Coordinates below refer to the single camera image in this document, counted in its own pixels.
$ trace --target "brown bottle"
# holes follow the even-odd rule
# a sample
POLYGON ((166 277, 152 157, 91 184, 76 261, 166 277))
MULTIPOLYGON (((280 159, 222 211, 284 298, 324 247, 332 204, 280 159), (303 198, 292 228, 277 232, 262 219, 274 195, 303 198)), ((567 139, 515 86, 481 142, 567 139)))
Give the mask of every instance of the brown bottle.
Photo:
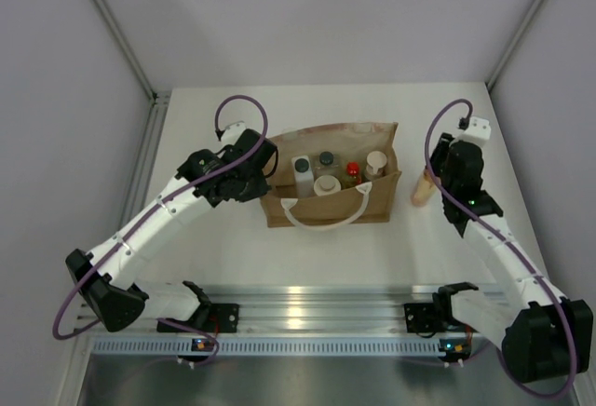
POLYGON ((410 200, 417 208, 422 208, 427 204, 436 191, 437 186, 432 182, 430 173, 425 167, 420 178, 418 178, 418 183, 416 183, 416 187, 413 189, 410 200))

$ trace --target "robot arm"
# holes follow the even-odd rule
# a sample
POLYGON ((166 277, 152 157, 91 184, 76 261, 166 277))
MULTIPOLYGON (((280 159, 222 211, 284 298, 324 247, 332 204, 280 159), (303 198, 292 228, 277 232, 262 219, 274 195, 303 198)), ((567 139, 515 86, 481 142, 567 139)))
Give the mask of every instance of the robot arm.
POLYGON ((195 185, 194 190, 183 190, 190 182, 238 160, 259 137, 243 123, 229 126, 221 134, 224 147, 220 153, 192 153, 156 199, 120 231, 89 252, 75 250, 66 258, 76 283, 112 253, 80 290, 109 332, 118 332, 138 318, 171 318, 197 328, 202 325, 210 302, 194 283, 154 283, 137 277, 160 248, 198 216, 222 201, 245 202, 269 191, 263 168, 277 147, 268 140, 237 167, 195 185))
POLYGON ((554 299, 570 324, 577 371, 584 372, 589 366, 592 313, 584 301, 569 301, 540 272, 511 233, 501 208, 482 190, 481 147, 490 138, 488 121, 471 117, 465 127, 456 139, 441 135, 430 163, 447 193, 481 217, 470 218, 443 194, 445 217, 488 267, 508 306, 490 301, 470 283, 448 285, 433 295, 440 321, 479 331, 501 349, 511 374, 528 383, 569 373, 570 354, 554 299))

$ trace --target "gray wall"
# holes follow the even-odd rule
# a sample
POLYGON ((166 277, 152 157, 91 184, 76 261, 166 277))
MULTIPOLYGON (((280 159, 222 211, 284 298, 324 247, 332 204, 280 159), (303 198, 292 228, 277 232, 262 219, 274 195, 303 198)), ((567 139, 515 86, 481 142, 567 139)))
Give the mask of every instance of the gray wall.
POLYGON ((483 81, 531 0, 108 0, 158 88, 483 81))
POLYGON ((89 0, 0 0, 0 97, 0 403, 43 405, 64 257, 116 227, 148 101, 89 0))
POLYGON ((493 92, 549 274, 594 309, 595 2, 548 0, 493 92))

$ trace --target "red bottle cap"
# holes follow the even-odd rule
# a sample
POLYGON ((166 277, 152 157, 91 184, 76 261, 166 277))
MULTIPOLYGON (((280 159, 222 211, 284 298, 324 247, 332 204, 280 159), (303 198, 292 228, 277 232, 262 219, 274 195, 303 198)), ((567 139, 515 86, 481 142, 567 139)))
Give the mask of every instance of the red bottle cap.
POLYGON ((350 176, 357 176, 360 174, 360 166, 358 162, 348 162, 345 172, 350 176))

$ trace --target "black bottle cap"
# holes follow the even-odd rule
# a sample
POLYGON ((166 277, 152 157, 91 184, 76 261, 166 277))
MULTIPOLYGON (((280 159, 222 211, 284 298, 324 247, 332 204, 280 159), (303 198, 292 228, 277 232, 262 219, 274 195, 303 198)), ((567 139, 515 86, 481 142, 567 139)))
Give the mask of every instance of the black bottle cap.
POLYGON ((301 157, 300 159, 296 159, 296 162, 294 162, 294 168, 296 169, 296 171, 304 173, 305 171, 308 171, 308 169, 310 168, 310 164, 308 164, 308 161, 306 159, 301 157))
POLYGON ((332 152, 323 152, 318 156, 318 161, 323 166, 330 166, 333 163, 333 153, 332 152))

